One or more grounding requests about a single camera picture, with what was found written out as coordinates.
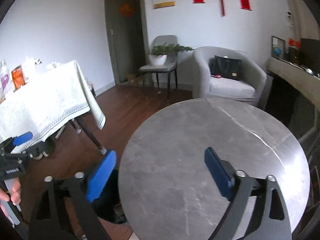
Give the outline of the person left hand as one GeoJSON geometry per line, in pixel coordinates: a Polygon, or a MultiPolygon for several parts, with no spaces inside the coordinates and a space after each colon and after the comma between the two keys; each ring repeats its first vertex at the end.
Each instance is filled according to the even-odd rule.
{"type": "Polygon", "coordinates": [[[1,189],[1,201],[12,201],[15,206],[21,203],[21,183],[19,178],[12,179],[11,189],[3,191],[1,189]]]}

